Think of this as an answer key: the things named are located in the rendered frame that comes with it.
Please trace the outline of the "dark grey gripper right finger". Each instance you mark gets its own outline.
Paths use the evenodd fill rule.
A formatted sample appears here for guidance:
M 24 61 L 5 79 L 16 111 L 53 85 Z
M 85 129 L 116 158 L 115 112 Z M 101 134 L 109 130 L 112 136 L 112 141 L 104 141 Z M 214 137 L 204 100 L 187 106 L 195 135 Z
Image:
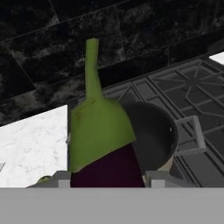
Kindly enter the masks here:
M 149 188 L 194 188 L 195 185 L 171 176 L 167 171 L 146 171 L 145 186 Z

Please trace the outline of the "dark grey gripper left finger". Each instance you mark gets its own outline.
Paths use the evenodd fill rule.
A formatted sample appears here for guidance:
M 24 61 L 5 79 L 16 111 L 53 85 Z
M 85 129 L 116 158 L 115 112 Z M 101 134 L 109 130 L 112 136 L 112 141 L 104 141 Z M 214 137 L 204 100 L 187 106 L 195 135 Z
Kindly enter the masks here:
M 30 188 L 69 188 L 71 173 L 69 171 L 56 171 L 49 181 L 30 185 Z

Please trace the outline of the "purple eggplant with green stem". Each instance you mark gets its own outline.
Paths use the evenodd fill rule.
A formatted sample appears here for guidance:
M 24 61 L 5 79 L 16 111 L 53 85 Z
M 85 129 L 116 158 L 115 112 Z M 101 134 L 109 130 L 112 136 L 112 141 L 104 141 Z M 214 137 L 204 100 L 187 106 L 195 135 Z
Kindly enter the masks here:
M 99 40 L 86 41 L 86 98 L 71 111 L 71 187 L 143 187 L 132 143 L 136 140 L 123 106 L 102 92 Z

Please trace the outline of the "green cucumber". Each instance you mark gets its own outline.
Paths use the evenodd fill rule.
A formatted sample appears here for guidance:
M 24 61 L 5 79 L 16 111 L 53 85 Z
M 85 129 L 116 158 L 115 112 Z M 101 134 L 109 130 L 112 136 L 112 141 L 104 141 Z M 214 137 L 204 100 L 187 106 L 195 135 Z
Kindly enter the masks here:
M 49 175 L 43 176 L 37 181 L 37 184 L 49 181 L 51 178 L 52 176 L 49 176 Z

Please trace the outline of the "grey metal pot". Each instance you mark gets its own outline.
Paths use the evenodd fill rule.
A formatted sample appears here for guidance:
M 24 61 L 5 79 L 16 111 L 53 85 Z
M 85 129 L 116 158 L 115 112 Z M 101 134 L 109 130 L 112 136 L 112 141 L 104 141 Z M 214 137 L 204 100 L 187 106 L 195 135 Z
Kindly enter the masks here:
M 178 126 L 185 121 L 195 121 L 191 116 L 180 120 L 159 106 L 147 102 L 120 103 L 127 113 L 136 140 L 132 143 L 141 172 L 155 171 L 177 154 Z

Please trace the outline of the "dark grey hob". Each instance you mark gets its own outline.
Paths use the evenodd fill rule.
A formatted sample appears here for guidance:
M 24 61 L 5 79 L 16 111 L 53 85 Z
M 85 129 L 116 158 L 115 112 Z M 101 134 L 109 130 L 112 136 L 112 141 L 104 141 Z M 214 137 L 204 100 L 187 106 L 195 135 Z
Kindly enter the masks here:
M 224 65 L 196 59 L 108 87 L 120 103 L 148 102 L 178 123 L 172 174 L 201 187 L 224 187 Z

